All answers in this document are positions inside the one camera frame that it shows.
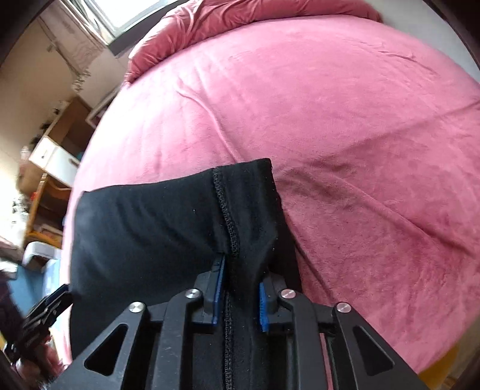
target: pink bedsheet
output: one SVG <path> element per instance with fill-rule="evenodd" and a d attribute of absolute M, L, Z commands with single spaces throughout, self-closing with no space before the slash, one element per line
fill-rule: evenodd
<path fill-rule="evenodd" d="M 479 313 L 479 129 L 480 86 L 381 23 L 235 28 L 120 91 L 78 170 L 64 277 L 82 191 L 269 157 L 307 295 L 351 302 L 421 371 Z"/>

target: pink blanket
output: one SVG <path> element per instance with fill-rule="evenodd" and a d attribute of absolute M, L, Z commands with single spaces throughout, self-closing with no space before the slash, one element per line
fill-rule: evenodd
<path fill-rule="evenodd" d="M 313 0 L 283 2 L 304 10 Z M 256 15 L 247 22 L 269 18 L 257 13 L 266 0 L 225 7 L 244 3 Z M 318 3 L 379 19 L 358 1 Z M 307 295 L 352 303 L 421 371 L 479 313 L 480 86 L 373 20 L 304 16 L 231 29 L 247 23 L 243 13 L 213 12 L 220 27 L 207 34 L 198 16 L 208 7 L 176 10 L 135 50 L 134 82 L 105 114 L 75 180 L 65 279 L 82 191 L 269 157 Z"/>

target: triangular cutout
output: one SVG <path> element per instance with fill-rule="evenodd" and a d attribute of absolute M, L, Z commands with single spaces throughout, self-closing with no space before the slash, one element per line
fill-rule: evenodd
<path fill-rule="evenodd" d="M 363 365 L 368 376 L 373 377 L 393 368 L 394 363 L 392 359 L 377 345 L 365 329 L 355 326 L 353 335 L 357 340 Z"/>
<path fill-rule="evenodd" d="M 118 325 L 113 332 L 85 360 L 85 368 L 108 377 L 113 374 L 121 346 L 127 335 L 128 326 Z"/>

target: folded black fabric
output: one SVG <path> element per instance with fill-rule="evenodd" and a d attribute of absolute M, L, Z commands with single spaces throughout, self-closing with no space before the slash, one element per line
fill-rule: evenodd
<path fill-rule="evenodd" d="M 294 243 L 268 159 L 81 197 L 71 260 L 75 358 L 129 303 L 154 305 L 191 288 L 227 255 L 223 323 L 193 340 L 193 388 L 268 386 L 258 284 L 269 268 L 301 291 Z"/>

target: silver screw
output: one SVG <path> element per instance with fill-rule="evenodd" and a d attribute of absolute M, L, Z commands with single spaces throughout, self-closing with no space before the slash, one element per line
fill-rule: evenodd
<path fill-rule="evenodd" d="M 128 309 L 132 313 L 140 313 L 145 309 L 145 305 L 142 302 L 133 302 L 130 304 L 130 306 L 128 306 Z"/>
<path fill-rule="evenodd" d="M 282 298 L 292 299 L 292 298 L 295 298 L 297 296 L 297 293 L 295 292 L 295 290 L 284 289 L 280 292 L 280 295 L 282 296 Z"/>
<path fill-rule="evenodd" d="M 352 311 L 352 306 L 350 306 L 347 302 L 340 302 L 336 304 L 336 309 L 340 313 L 350 313 Z"/>
<path fill-rule="evenodd" d="M 188 298 L 188 299 L 195 299 L 195 298 L 198 298 L 200 295 L 202 294 L 202 292 L 198 289 L 189 289 L 187 290 L 187 292 L 185 293 L 185 296 Z"/>

